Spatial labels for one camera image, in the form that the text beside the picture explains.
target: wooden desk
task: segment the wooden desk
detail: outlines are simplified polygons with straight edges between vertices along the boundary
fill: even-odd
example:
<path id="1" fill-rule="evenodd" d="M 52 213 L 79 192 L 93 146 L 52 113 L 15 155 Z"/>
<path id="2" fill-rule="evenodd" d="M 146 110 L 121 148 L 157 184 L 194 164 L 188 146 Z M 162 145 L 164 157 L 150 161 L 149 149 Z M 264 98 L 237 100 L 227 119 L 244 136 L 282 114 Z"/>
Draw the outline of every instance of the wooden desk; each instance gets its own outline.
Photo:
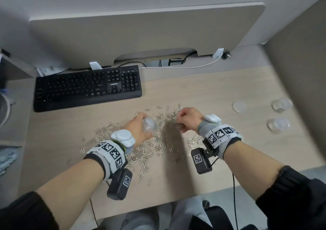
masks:
<path id="1" fill-rule="evenodd" d="M 84 157 L 79 152 L 84 146 L 82 138 L 91 139 L 97 128 L 107 126 L 110 121 L 123 125 L 137 111 L 149 108 L 151 111 L 147 113 L 152 115 L 165 112 L 166 105 L 177 108 L 178 103 L 194 106 L 203 114 L 215 113 L 223 123 L 235 127 L 246 143 L 294 169 L 300 171 L 325 164 L 295 109 L 282 114 L 272 110 L 271 101 L 285 92 L 271 67 L 148 81 L 142 83 L 142 88 L 143 96 L 137 99 L 32 113 L 20 194 L 35 190 L 79 162 Z M 231 107 L 239 99 L 247 104 L 247 111 L 242 114 L 235 113 Z M 274 135 L 268 131 L 266 120 L 279 116 L 288 117 L 291 128 Z M 97 219 L 232 186 L 231 172 L 223 161 L 216 162 L 213 171 L 203 175 L 196 173 L 190 157 L 174 165 L 172 159 L 154 155 L 148 166 L 149 171 L 140 183 L 138 166 L 123 201 L 108 199 L 107 185 L 99 185 L 92 196 Z"/>

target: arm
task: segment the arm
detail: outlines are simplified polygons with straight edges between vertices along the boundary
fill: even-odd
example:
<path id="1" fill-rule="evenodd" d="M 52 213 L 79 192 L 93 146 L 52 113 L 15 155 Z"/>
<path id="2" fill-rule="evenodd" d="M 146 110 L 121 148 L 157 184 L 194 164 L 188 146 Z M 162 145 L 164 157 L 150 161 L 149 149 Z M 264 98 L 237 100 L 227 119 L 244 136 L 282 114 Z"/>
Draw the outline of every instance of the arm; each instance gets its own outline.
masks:
<path id="1" fill-rule="evenodd" d="M 142 131 L 142 120 L 146 116 L 145 113 L 138 113 L 122 128 L 132 133 L 135 147 L 152 137 L 152 133 Z M 99 162 L 84 159 L 44 184 L 36 193 L 23 195 L 0 210 L 0 225 L 10 229 L 29 228 L 30 225 L 33 229 L 69 229 L 105 177 L 104 174 L 110 173 Z"/>
<path id="2" fill-rule="evenodd" d="M 219 124 L 206 122 L 195 108 L 184 108 L 177 122 L 202 136 Z M 224 159 L 240 185 L 268 218 L 269 229 L 325 229 L 326 185 L 308 179 L 289 166 L 242 141 L 223 143 L 218 157 Z"/>

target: hand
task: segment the hand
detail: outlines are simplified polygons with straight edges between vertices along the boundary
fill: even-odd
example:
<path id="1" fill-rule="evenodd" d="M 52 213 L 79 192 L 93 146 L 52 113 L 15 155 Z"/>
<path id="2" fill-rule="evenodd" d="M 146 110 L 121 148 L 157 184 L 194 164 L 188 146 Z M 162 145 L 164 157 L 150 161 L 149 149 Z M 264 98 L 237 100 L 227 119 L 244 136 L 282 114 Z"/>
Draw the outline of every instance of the hand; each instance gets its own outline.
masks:
<path id="1" fill-rule="evenodd" d="M 199 124 L 204 120 L 204 115 L 194 107 L 185 107 L 177 114 L 177 123 L 184 124 L 180 131 L 185 133 L 192 129 L 198 131 Z"/>
<path id="2" fill-rule="evenodd" d="M 135 138 L 136 140 L 134 147 L 138 147 L 144 141 L 153 137 L 153 134 L 151 132 L 145 133 L 142 130 L 142 121 L 145 117 L 147 117 L 146 113 L 139 112 L 137 117 L 130 120 L 123 128 L 121 128 L 121 129 L 127 129 L 131 132 L 132 137 Z"/>

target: white cable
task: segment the white cable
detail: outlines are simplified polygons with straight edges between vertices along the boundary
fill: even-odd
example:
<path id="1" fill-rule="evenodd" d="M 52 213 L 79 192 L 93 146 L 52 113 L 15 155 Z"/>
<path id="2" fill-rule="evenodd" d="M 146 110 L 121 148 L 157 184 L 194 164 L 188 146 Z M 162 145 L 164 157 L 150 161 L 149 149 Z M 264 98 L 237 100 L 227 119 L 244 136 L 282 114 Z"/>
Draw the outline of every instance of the white cable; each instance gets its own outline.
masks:
<path id="1" fill-rule="evenodd" d="M 183 67 L 183 68 L 201 68 L 201 67 L 205 67 L 205 66 L 208 66 L 212 63 L 215 63 L 218 59 L 216 59 L 215 61 L 211 62 L 211 63 L 208 63 L 208 64 L 205 64 L 205 65 L 202 65 L 202 66 L 198 66 L 198 67 Z M 140 67 L 140 68 L 177 68 L 177 67 Z"/>

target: person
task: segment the person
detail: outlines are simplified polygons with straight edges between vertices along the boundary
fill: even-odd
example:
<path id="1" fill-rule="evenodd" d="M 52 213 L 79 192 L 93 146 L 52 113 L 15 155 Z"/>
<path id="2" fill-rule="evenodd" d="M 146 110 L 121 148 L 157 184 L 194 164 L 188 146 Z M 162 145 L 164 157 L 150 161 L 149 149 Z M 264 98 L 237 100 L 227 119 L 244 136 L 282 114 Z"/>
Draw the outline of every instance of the person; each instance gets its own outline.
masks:
<path id="1" fill-rule="evenodd" d="M 123 128 L 135 138 L 135 147 L 152 137 L 151 133 L 142 131 L 145 117 L 145 113 L 139 113 Z M 183 133 L 194 130 L 202 135 L 203 130 L 218 126 L 218 123 L 207 122 L 192 107 L 182 109 L 176 121 L 184 124 Z M 218 157 L 226 162 L 240 185 L 267 216 L 269 229 L 326 229 L 324 183 L 306 178 L 239 138 L 226 142 L 219 146 Z M 86 157 L 36 191 L 22 195 L 1 209 L 1 229 L 69 229 L 96 187 L 110 173 L 97 158 L 99 156 Z M 169 229 L 212 229 L 198 197 L 176 202 L 173 209 Z M 155 217 L 151 209 L 131 212 L 121 229 L 158 229 Z"/>

